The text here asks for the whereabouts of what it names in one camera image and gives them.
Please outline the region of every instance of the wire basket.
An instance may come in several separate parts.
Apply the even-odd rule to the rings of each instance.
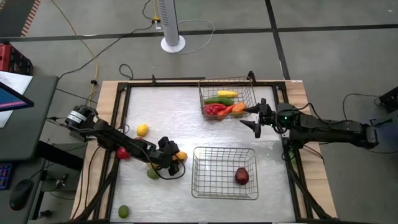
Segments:
[[[235,182],[236,170],[244,167],[249,182]],[[255,200],[259,196],[256,153],[253,149],[196,147],[193,152],[192,196]]]
[[[256,97],[252,86],[252,80],[249,77],[234,78],[215,78],[199,81],[199,96],[201,113],[206,120],[215,119],[217,115],[208,115],[205,113],[204,100],[210,97],[216,97],[218,90],[229,90],[238,93],[238,96],[231,98],[234,103],[244,103],[247,107],[256,105]],[[247,118],[250,113],[229,114],[225,119],[230,118]]]

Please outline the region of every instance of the green cucumber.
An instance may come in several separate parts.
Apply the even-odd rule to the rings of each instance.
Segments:
[[[225,98],[225,97],[211,97],[211,98],[205,99],[205,104],[209,104],[209,103],[221,103],[222,105],[225,105],[225,106],[231,106],[234,104],[234,101],[229,98]]]

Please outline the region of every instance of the yellow lemon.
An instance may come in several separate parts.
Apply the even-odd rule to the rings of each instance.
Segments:
[[[148,125],[140,124],[137,128],[137,135],[144,137],[148,133]]]
[[[187,153],[180,151],[176,154],[176,156],[173,156],[173,160],[177,160],[177,157],[180,159],[180,161],[185,162],[188,158],[188,155]]]

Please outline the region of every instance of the red tomato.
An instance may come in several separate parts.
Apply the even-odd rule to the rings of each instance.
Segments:
[[[120,146],[118,150],[116,150],[116,156],[118,157],[118,159],[128,159],[131,155],[126,151],[124,147]]]

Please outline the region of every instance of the gray floor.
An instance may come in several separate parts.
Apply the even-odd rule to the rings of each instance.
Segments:
[[[148,23],[142,18],[145,1],[58,0],[79,34],[130,32]],[[151,15],[152,5],[147,8]],[[398,21],[396,1],[272,1],[278,27],[351,26],[391,24]],[[216,28],[270,27],[264,1],[176,0],[178,19],[209,19]],[[209,29],[184,24],[181,29]],[[29,36],[72,35],[59,12],[46,0],[36,14]],[[206,42],[206,36],[187,36],[187,50]],[[280,33],[290,76],[303,80],[307,96],[323,118],[342,119],[341,102],[348,93],[383,94],[398,85],[398,30],[346,30]],[[253,70],[261,79],[283,79],[272,34],[218,34],[201,51],[169,55],[160,49],[160,37],[124,39],[98,60],[99,79],[124,79],[118,72],[128,63],[134,77],[234,77]],[[113,40],[88,40],[99,52]],[[13,43],[35,65],[36,75],[60,75],[90,59],[77,40]],[[58,87],[88,96],[93,64],[63,78]],[[57,92],[49,115],[65,116],[84,103]],[[381,114],[372,98],[348,99],[349,119],[366,122]],[[376,149],[395,151],[396,127],[379,129],[382,144]],[[46,124],[42,139],[76,142],[68,132]],[[395,223],[398,219],[398,155],[367,152],[347,144],[322,146],[326,171],[338,216],[343,220]]]

